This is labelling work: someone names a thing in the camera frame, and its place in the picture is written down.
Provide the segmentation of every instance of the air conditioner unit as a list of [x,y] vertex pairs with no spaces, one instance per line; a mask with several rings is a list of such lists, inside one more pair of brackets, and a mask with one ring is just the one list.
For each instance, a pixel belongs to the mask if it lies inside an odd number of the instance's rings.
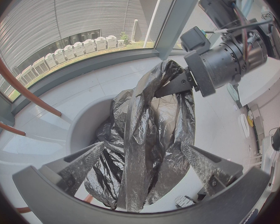
[[24,79],[24,77],[22,77],[21,74],[18,74],[18,76],[16,77],[16,79],[17,79],[23,86],[25,86],[26,84],[28,84],[28,82]]
[[113,35],[107,36],[107,47],[109,48],[115,48],[116,47],[116,37]]
[[6,94],[6,96],[8,97],[13,91],[15,90],[15,88],[13,88],[11,85],[7,88],[7,90],[4,92],[4,94]]
[[106,39],[102,36],[95,39],[96,41],[96,49],[99,50],[105,50],[106,49]]
[[61,49],[57,49],[54,55],[59,64],[65,62],[64,54]]
[[34,69],[36,69],[37,73],[39,73],[40,75],[42,73],[45,73],[46,71],[50,70],[50,67],[45,62],[44,57],[42,57],[42,58],[38,59],[36,62],[34,62],[32,67]]
[[32,67],[32,65],[28,66],[26,69],[22,72],[22,77],[29,83],[32,80],[34,80],[36,77],[38,77],[39,74],[37,71]]
[[123,47],[123,46],[124,46],[124,40],[118,40],[117,47]]
[[85,42],[83,42],[83,43],[84,43],[84,47],[85,47],[86,54],[96,51],[95,48],[94,48],[94,40],[92,40],[92,39],[87,39],[87,40],[86,40]]
[[74,58],[75,58],[75,54],[74,54],[74,51],[73,51],[71,45],[65,46],[64,52],[65,52],[65,55],[66,55],[66,57],[67,57],[68,60],[71,60],[71,59],[74,59]]
[[45,61],[48,64],[48,66],[50,67],[50,69],[52,69],[54,66],[57,65],[52,53],[49,53],[46,55]]
[[77,56],[82,56],[84,55],[84,51],[83,51],[83,46],[81,42],[76,42],[74,44],[74,48],[75,48],[75,52]]

